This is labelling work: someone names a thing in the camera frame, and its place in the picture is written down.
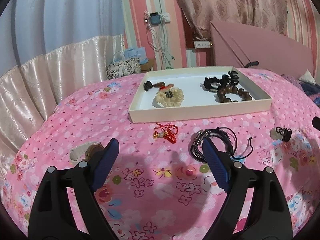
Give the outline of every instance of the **floral print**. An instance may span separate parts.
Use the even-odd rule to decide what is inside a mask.
[[[63,100],[39,131],[16,154],[1,189],[1,200],[13,221],[26,234],[31,207],[46,169],[68,169],[68,152],[83,143],[104,146],[110,138],[120,144],[119,156],[104,185],[95,192],[97,203],[119,238],[190,240],[202,238],[216,217],[226,193],[209,166],[191,158],[188,144],[200,129],[233,129],[241,154],[252,137],[253,153],[243,160],[248,168],[271,166],[284,189],[296,234],[320,200],[320,132],[311,127],[320,109],[302,91],[264,70],[244,69],[272,98],[268,112],[173,122],[177,142],[152,139],[155,124],[133,124],[128,108],[143,74],[91,84]],[[290,89],[283,93],[283,87]],[[273,141],[276,126],[292,129],[289,142]],[[73,189],[71,210],[86,232]],[[250,208],[247,196],[236,230],[244,226]]]

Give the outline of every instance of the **white power outlet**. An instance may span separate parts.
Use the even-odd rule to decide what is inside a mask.
[[[195,41],[194,44],[196,49],[210,48],[212,46],[210,41]]]
[[[169,22],[171,22],[171,20],[170,20],[170,13],[164,13],[163,16],[164,16],[164,23],[169,23]]]

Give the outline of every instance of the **silver screw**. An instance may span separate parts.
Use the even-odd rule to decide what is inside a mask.
[[[241,162],[234,162],[233,163],[233,166],[235,166],[236,168],[241,168],[243,165],[242,165],[242,163]]]
[[[87,165],[88,165],[88,163],[85,162],[85,161],[82,161],[82,162],[79,163],[79,167],[80,167],[80,168],[84,168],[84,167],[86,167]]]
[[[54,172],[55,169],[56,169],[56,168],[55,168],[54,166],[50,166],[50,167],[47,169],[47,172],[52,173],[52,172]]]
[[[271,167],[266,167],[266,172],[267,172],[267,173],[273,173],[273,168],[271,168]]]

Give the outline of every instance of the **blue gripper pad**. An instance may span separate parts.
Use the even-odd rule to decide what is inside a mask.
[[[231,170],[229,167],[226,167],[223,164],[223,160],[221,160],[218,156],[219,153],[217,148],[209,138],[204,138],[202,142],[202,153],[219,188],[222,188],[225,192],[228,192]]]
[[[116,161],[119,154],[119,142],[112,138],[109,144],[104,149],[103,156],[94,169],[93,181],[91,184],[91,189],[96,192],[97,189],[101,188],[105,183],[107,176]]]

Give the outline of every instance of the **blue curtain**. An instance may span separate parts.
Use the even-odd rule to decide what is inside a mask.
[[[0,76],[61,46],[119,34],[122,0],[11,0],[0,17]]]

